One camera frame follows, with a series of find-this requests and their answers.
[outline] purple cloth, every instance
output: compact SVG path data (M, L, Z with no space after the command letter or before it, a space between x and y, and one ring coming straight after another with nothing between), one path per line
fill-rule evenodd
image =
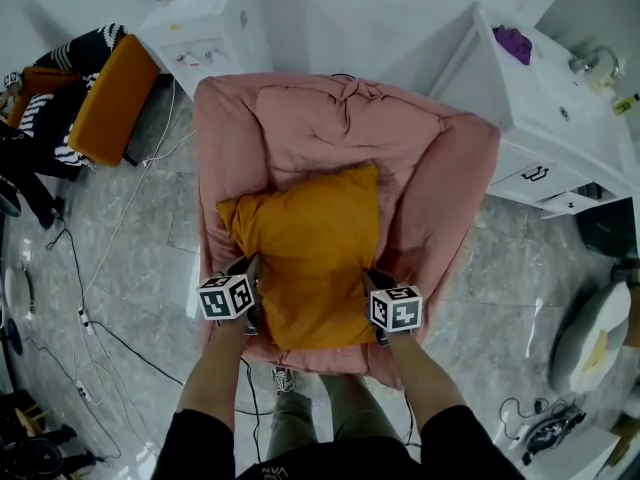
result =
M493 35L496 36L496 41L511 55L525 66L529 65L533 45L528 37L522 35L517 28L505 28L504 25L494 28Z

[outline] white cable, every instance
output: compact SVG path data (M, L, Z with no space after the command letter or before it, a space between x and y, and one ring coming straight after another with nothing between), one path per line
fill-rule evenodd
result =
M162 146L162 142L164 141L164 137L167 134L167 130L169 129L169 124L171 123L171 115L173 114L173 104L175 102L175 99L176 99L176 79L174 78L173 79L173 95L171 96L171 108L169 109L169 118L167 119L167 126L165 126L164 132L162 132L162 137L160 137L160 141L158 142L158 145L156 146L156 150L153 152L153 156L154 157L158 154L158 150L160 149L160 146ZM84 298L87 296L87 293L89 292L89 288L91 288L93 286L93 283L96 281L96 278L98 277L98 273L100 272L100 269L102 269L102 265L104 264L105 260L107 259L107 255L109 254L109 250L111 249L111 246L113 245L113 241L114 241L114 239L116 237L116 234L118 233L118 229L120 229L120 226L122 226L122 223L124 222L124 217L127 214L127 211L129 210L129 207L131 206L131 203L133 202L133 199L136 197L136 194L140 190L140 186L142 185L142 182L144 181L145 176L149 172L149 169L151 169L151 164L147 165L147 167L145 168L144 172L142 173L142 176L140 177L140 181L138 181L138 185L136 186L136 189L133 191L133 195L131 196L131 199L129 199L129 202L124 207L124 210L122 211L122 215L120 216L120 221L118 222L118 225L116 226L116 229L113 231L113 234L111 235L111 239L109 240L109 243L107 244L107 250L105 251L104 256L100 260L100 263L98 264L98 268L96 269L96 273L93 275L93 278L91 279L91 281L89 282L87 287L84 289L84 293L82 294L82 299L80 299L78 304L82 304L82 301L84 300Z
M182 144L185 140L187 140L189 137L191 137L194 133L196 133L195 130L193 130L189 135L186 135L186 136L182 137L178 141L178 143L175 146L173 146L173 149L171 151L169 151L168 153L165 153L164 155L161 155L161 156L150 156L149 158L145 158L142 161L142 165L144 165L146 167L151 162L155 162L156 160L162 160L163 158L167 158L167 157L173 155L175 153L176 149L178 149L178 146L180 144Z
M151 449L149 448L149 446L147 446L147 443L145 443L144 439L142 439L140 437L140 434L138 434L138 432L136 431L136 429L134 428L133 424L131 423L131 420L129 419L129 413L127 412L127 408L125 406L124 400L122 400L122 396L120 396L120 393L118 391L118 386L115 382L115 380L113 380L113 375L111 375L111 372L109 370L107 370L104 366L102 366L100 363L97 363L95 361L87 361L83 364L81 364L78 367L78 370L80 370L81 368L83 368L84 366L91 364L91 366L93 368L95 368L96 366L98 368L100 368L103 372L105 372L107 374L107 376L109 377L109 380L111 381L111 385L113 386L114 391L116 392L116 394L118 395L118 400L120 401L120 406L122 407L122 413L124 414L124 418L125 421L127 422L127 424L129 425L129 429L131 430L131 432L133 433L133 435L136 436L136 438L138 439L138 441L140 441L140 443L142 444L142 446L144 446L152 455L154 455L155 457L157 457L157 454ZM142 417L140 416L140 414L138 413L137 409L135 408L135 406L133 406L133 404L131 404L132 407L134 408L136 414L138 414L138 417L140 418L140 420L142 421L142 424L144 425L144 420L142 420ZM147 431L147 434L149 435L149 437L151 437L151 434L149 433L149 430L146 428L145 426L145 430ZM152 439L150 439L151 444L153 444L156 448L159 448L159 446L153 442Z
M87 363L83 363L83 364L82 364L82 366L80 366L80 368L78 368L78 365L77 365L77 363L76 363L76 351L75 351L75 350L73 350L73 348L72 348L72 349L71 349L71 352L72 352L72 354L73 354L73 356L72 356L72 361L73 361L73 374L71 375L71 378L73 379L73 385L74 385L74 386L76 386L76 388L77 388L77 387L78 387L78 386L77 386L77 384L78 384L78 377L77 377L77 375L76 375L76 374L78 373L78 370L79 370L80 368L82 368L82 366L84 366L84 365L85 365L85 364L87 364ZM86 402L88 402L88 403L90 403L90 404L93 404L93 405L100 405L100 404L103 402L103 400L105 399L105 397L106 397L106 388L105 388L104 384L102 383L102 379L100 378L100 376L99 376L99 375L98 375L98 380L99 380L99 381L100 381L100 383L102 384L102 396L100 397L100 400L98 400L97 402L95 402L95 401L93 401L93 400L88 400L88 399L86 399Z
M153 153L153 156L155 157L158 154L158 151L160 150L160 147L162 146L162 143L165 139L165 136L167 134L167 131L169 130L169 125L171 124L171 116L173 115L173 106L175 103L175 98L176 98L176 80L175 78L173 79L173 90L172 90L172 95L171 95L171 107L169 109L169 117L167 118L167 124L164 128L164 131L162 132L162 136L160 137L160 140L158 141L158 145L156 146L156 149ZM120 229L120 226L122 226L122 223L124 222L124 218L127 214L127 211L129 210L129 207L131 206L131 203L133 203L133 200L135 199L138 191L140 190L140 187L142 185L142 182L144 181L145 176L147 175L147 173L149 172L149 169L151 169L151 163L149 163L144 172L142 173L142 176L140 176L140 180L138 181L138 184L135 188L135 190L133 191L133 194L131 195L131 199L129 199L129 202L126 204L126 206L124 207L124 210L122 211L122 214L120 216L120 220L118 221L118 224L116 225L115 230L113 231L113 234L111 235L111 238L109 239L109 243L107 244L107 249L105 250L105 253L102 257L102 259L100 260L100 263L98 264L98 268L96 269L95 274L93 275L93 278L91 279L91 281L89 282L89 284L87 285L87 287L84 289L84 292L82 293L82 297L80 299L80 301L78 302L78 324L80 325L80 333L82 334L82 342L84 344L84 349L85 349L85 353L87 356L87 363L91 364L94 375L98 378L98 381L100 382L102 389L103 389L103 395L102 398L100 399L100 402L102 402L102 400L105 397L106 394L106 387L104 385L104 382L102 381L102 378L100 377L100 375L98 374L98 370L96 369L96 365L98 365L98 367L103 368L102 365L100 365L99 363L96 363L95 361L93 361L91 359L91 353L89 351L89 346L87 344L87 339L85 336L85 330L87 329L84 325L83 325L83 316L86 317L86 315L81 314L80 311L82 310L86 310L86 308L84 307L84 300L85 297L87 296L87 293L89 292L89 289L93 286L93 283L95 282L95 280L98 277L98 274L100 273L100 270L102 269L102 265L104 265L105 260L107 259L107 256L109 254L109 251L111 250L111 246L113 245L113 241L115 240L116 234L118 233L118 230ZM142 418L142 416L140 415L140 413L138 412L137 408L135 407L135 405L133 404L133 402L131 401L131 397L129 396L129 394L126 391L126 388L124 388L124 381L122 380L122 377L120 377L120 375L118 374L117 369L115 368L115 366L113 365L113 363L111 362L111 359L109 358L104 346L102 345L102 342L100 341L100 337L95 334L96 339L98 340L98 343L100 344L100 347L102 349L102 353L104 354L104 356L106 357L107 361L109 361L109 364L111 366L111 368L113 368L113 371L116 373L116 375L118 375L118 378L120 379L120 382L122 383L123 386L123 392L126 394L127 398L129 399L129 403L131 404L131 406L133 407L134 411L136 412L136 414L138 415L138 417L140 418L140 421L142 422L145 430L147 431L147 434L150 436L149 430L144 422L144 419ZM114 389L116 394L118 395L118 399L120 400L120 403L123 407L123 411L124 411L124 415L125 415L125 419L127 421L127 423L129 424L130 429L132 430L132 432L136 435L136 437L140 440L140 442L142 442L142 444L147 448L147 445L144 443L144 441L140 438L140 436L138 435L138 433L135 431L135 429L133 428L133 425L131 424L131 421L129 420L129 415L126 411L125 408L125 404L124 401L122 399L122 396L120 395L120 392L118 390L118 388L116 387L115 382L113 382L114 384Z

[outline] grey tile floor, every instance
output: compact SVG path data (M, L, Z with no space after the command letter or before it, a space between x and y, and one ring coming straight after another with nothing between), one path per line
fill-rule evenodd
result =
M170 102L170 89L152 94L132 139L134 157L153 153L166 125ZM160 154L189 133L191 109L189 99L178 90ZM181 380L198 357L198 326L189 316L195 309L190 294L199 261L192 146L189 139L175 154L153 164L86 299L92 318L104 322ZM142 171L142 166L123 163L115 169L86 170L75 184L45 180L67 200L67 222L85 286ZM53 410L58 423L73 426L94 453L116 454L105 430L116 441L122 456L110 459L109 467L95 468L89 478L144 480L155 464L154 454L164 440L180 387L99 328L100 342L88 336L85 348L76 315L79 287L70 243L62 238L51 252L45 250L58 231L43 231L28 211L7 222L3 256L8 263L24 263L28 268L35 298L32 315L14 317L23 337L31 336L49 347L69 375L85 383L92 397L88 405L104 429L83 406L59 367L31 343L25 343L24 355L15 358L19 381L45 408ZM582 245L573 219L545 221L531 208L484 198L424 347L458 383L498 446L506 449L509 444L501 435L498 418L505 398L519 398L523 411L531 409L537 396L551 401L557 398L547 381L554 337L565 315L584 294L607 282L611 266L610 259ZM542 305L537 315L536 303ZM87 362L87 350L96 366ZM270 410L275 397L269 368L260 363L252 367L260 409ZM613 370L584 402L592 422L606 427L615 420L637 372L637 352L623 349ZM329 440L326 394L317 378L307 376L304 381L304 392L314 399L318 437ZM409 415L403 396L375 381L369 386L399 435L405 436ZM240 376L237 405L253 410L244 374ZM513 407L505 413L507 410L509 430L515 432L519 419ZM269 416L261 418L263 454L270 423ZM254 417L237 415L238 473L256 459L251 437L254 425ZM418 440L415 433L412 438Z

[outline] power strip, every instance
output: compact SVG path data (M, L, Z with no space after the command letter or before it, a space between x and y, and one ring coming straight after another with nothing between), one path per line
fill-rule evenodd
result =
M96 332L93 329L93 325L89 323L89 318L87 318L87 312L82 308L80 308L80 310L78 311L78 314L80 315L80 320L82 321L82 327L84 327L87 330L87 333L89 334L89 336L93 336Z
M84 382L82 382L81 380L77 380L76 389L78 390L78 393L82 398L84 398L89 403L93 403L93 397L91 396L91 393L89 393L87 386L84 385Z

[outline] pink cushion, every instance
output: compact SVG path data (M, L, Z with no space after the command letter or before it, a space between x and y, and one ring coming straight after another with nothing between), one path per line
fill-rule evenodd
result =
M194 120L201 278L241 254L217 203L372 161L379 169L378 268L419 286L427 311L416 338L424 339L495 168L496 128L396 87L288 74L203 80ZM212 329L203 323L205 341ZM262 328L245 355L311 372L371 375L401 387L389 350L376 344L284 352Z

